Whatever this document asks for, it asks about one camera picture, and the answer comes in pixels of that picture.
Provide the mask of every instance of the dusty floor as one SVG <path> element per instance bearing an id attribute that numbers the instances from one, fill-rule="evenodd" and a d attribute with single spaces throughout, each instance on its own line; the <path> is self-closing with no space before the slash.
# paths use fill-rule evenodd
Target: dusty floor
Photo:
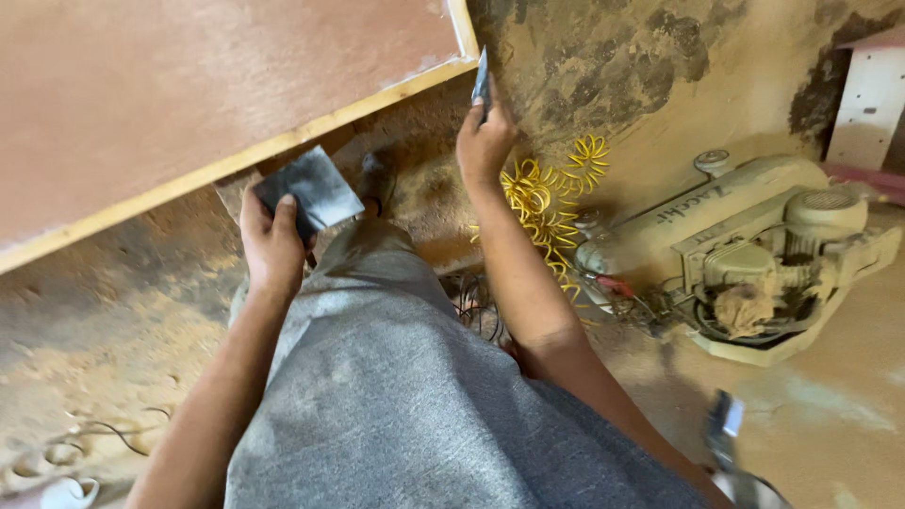
<path id="1" fill-rule="evenodd" d="M 588 203 L 614 219 L 702 181 L 695 155 L 818 158 L 841 93 L 832 43 L 905 22 L 900 0 L 470 0 L 479 41 L 524 130 L 517 158 L 561 164 L 588 132 L 614 147 Z M 454 164 L 465 75 L 355 122 L 334 155 L 354 182 L 370 149 L 400 168 L 395 221 L 442 270 L 474 256 Z M 882 207 L 875 220 L 901 223 Z M 237 231 L 202 189 L 0 276 L 0 491 L 33 480 L 30 451 L 86 418 L 124 428 L 164 419 L 223 336 L 243 277 Z M 905 258 L 860 283 L 808 351 L 768 370 L 597 331 L 602 358 L 655 425 L 696 461 L 712 391 L 749 408 L 746 466 L 798 507 L 899 507 L 905 427 Z M 134 438 L 153 443 L 155 433 Z M 140 457 L 115 437 L 82 437 L 72 469 L 128 489 Z M 70 469 L 58 469 L 65 473 Z"/>

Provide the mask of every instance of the wooden panel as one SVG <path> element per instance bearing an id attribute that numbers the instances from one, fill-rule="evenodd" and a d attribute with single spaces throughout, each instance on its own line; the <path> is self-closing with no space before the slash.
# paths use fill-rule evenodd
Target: wooden panel
<path id="1" fill-rule="evenodd" d="M 0 272 L 473 68 L 463 0 L 12 0 Z"/>
<path id="2" fill-rule="evenodd" d="M 905 48 L 856 49 L 826 162 L 880 170 L 905 108 Z"/>

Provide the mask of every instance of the dusty machine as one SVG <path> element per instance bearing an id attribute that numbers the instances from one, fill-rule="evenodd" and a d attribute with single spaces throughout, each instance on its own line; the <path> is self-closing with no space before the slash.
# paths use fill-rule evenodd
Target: dusty machine
<path id="1" fill-rule="evenodd" d="M 830 185 L 806 159 L 724 172 L 727 156 L 696 159 L 707 184 L 589 235 L 576 265 L 631 287 L 652 331 L 684 322 L 711 354 L 767 366 L 810 345 L 851 285 L 893 261 L 901 229 L 867 227 L 869 189 Z M 616 298 L 586 286 L 598 303 Z"/>

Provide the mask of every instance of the hand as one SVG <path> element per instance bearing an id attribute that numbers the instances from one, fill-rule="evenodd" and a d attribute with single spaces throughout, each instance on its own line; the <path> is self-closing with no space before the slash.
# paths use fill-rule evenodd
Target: hand
<path id="1" fill-rule="evenodd" d="M 512 121 L 508 105 L 497 93 L 496 82 L 491 78 L 491 110 L 487 121 L 481 122 L 484 105 L 478 98 L 465 117 L 459 138 L 456 140 L 456 158 L 466 190 L 500 186 L 500 171 L 512 150 L 519 131 Z"/>
<path id="2" fill-rule="evenodd" d="M 301 288 L 305 255 L 314 249 L 317 236 L 305 245 L 295 229 L 298 206 L 292 195 L 286 195 L 271 217 L 263 203 L 252 191 L 252 182 L 245 188 L 239 229 L 245 246 L 245 259 L 251 275 L 249 294 L 266 294 L 289 300 Z"/>

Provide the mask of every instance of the putty knife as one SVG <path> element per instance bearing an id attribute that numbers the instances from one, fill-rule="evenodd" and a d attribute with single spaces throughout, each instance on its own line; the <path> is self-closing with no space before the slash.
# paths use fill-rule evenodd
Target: putty knife
<path id="1" fill-rule="evenodd" d="M 273 214 L 291 193 L 299 206 L 295 227 L 302 241 L 365 210 L 333 161 L 318 145 L 254 186 L 254 194 Z"/>

